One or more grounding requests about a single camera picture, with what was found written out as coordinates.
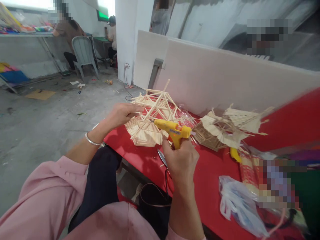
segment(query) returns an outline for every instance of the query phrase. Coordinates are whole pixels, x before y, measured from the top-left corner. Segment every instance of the concrete floor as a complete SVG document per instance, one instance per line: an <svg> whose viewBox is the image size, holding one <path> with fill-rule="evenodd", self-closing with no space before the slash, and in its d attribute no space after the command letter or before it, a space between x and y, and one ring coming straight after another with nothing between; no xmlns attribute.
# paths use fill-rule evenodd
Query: concrete floor
<svg viewBox="0 0 320 240"><path fill-rule="evenodd" d="M0 90L0 216L18 199L29 174L42 162L57 161L102 120L117 102L128 102L113 68L78 94L76 75L20 88L20 96ZM104 81L113 80L113 85ZM48 100L25 98L36 89L55 91ZM142 89L129 89L133 97Z"/></svg>

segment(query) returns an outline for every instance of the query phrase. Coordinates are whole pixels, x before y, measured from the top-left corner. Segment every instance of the wooden stick model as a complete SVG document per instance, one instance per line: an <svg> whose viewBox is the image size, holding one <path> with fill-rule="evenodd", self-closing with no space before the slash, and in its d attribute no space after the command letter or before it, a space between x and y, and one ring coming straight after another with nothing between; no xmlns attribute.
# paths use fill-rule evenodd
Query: wooden stick model
<svg viewBox="0 0 320 240"><path fill-rule="evenodd" d="M247 112L232 109L233 104L224 112L222 117L215 115L213 109L197 124L193 131L196 132L194 138L199 144L204 145L214 151L221 148L239 148L243 139L254 136L250 133L259 133L262 115L272 111L274 108L267 108L262 113Z"/></svg>
<svg viewBox="0 0 320 240"><path fill-rule="evenodd" d="M151 94L142 96L140 93L139 97L131 99L133 100L132 103L139 104L145 109L142 114L133 117L125 124L134 145L154 147L156 144L162 144L162 135L169 136L166 131L159 130L150 120L179 121L177 111L180 111L180 109L173 102L169 93L165 92L169 82L170 79L167 81L163 91L145 89ZM168 100L173 104L173 108L170 107Z"/></svg>

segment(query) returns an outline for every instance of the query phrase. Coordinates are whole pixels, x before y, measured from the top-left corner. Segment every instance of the white partition board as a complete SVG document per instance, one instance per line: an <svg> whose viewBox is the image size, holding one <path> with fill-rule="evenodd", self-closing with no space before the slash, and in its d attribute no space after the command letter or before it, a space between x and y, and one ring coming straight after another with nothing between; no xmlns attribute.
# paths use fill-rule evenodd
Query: white partition board
<svg viewBox="0 0 320 240"><path fill-rule="evenodd" d="M258 112L280 107L320 87L320 74L233 52L168 40L165 69L154 89L167 92L176 104L204 116L212 108Z"/></svg>
<svg viewBox="0 0 320 240"><path fill-rule="evenodd" d="M168 38L164 35L139 30L133 83L148 88L156 58L165 59Z"/></svg>

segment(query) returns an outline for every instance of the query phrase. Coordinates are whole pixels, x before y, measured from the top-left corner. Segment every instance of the bangle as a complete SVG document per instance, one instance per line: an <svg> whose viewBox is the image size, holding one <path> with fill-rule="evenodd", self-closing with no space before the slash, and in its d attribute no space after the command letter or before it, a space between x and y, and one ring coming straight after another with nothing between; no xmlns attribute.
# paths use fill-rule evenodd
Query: bangle
<svg viewBox="0 0 320 240"><path fill-rule="evenodd" d="M89 132L86 132L86 139L87 139L87 141L89 142L89 143L91 143L91 144L93 144L93 145L97 145L97 146L100 146L102 143L95 143L95 142L92 142L89 138L88 138L88 133Z"/></svg>

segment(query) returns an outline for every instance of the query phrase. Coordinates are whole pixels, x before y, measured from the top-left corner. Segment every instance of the table leg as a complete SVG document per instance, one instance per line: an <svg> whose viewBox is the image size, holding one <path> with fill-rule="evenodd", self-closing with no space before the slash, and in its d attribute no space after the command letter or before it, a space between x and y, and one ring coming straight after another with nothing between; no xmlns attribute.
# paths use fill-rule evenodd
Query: table leg
<svg viewBox="0 0 320 240"><path fill-rule="evenodd" d="M95 58L95 60L97 61L98 69L100 70L100 66L99 66L99 64L98 64L98 58L97 58L97 54L96 54L96 49L95 49L95 47L94 47L94 39L93 39L93 36L90 36L89 39L91 40L91 43L92 43L94 58Z"/></svg>
<svg viewBox="0 0 320 240"><path fill-rule="evenodd" d="M46 39L45 39L44 37L42 37L42 40L44 41L44 43L45 43L45 45L46 45L46 47L47 47L47 49L45 49L45 50L48 50L48 51L49 51L49 53L50 53L50 55L51 55L51 57L52 57L52 60L54 61L57 69L59 70L59 72L60 72L61 74L63 74L63 72L62 72L61 68L59 67L59 65L58 65L58 63L57 63L57 61L56 61L53 53L50 51L50 48L49 48L49 45L48 45Z"/></svg>
<svg viewBox="0 0 320 240"><path fill-rule="evenodd" d="M103 51L104 51L104 54L105 55L107 55L107 52L106 52L106 44L105 43L102 43L102 45L103 45ZM105 65L105 67L106 67L106 69L108 68L108 58L107 57L105 57L104 58L104 65Z"/></svg>
<svg viewBox="0 0 320 240"><path fill-rule="evenodd" d="M13 88L11 87L4 79L3 77L0 75L0 80L8 87L10 88L15 94L19 95L19 93Z"/></svg>

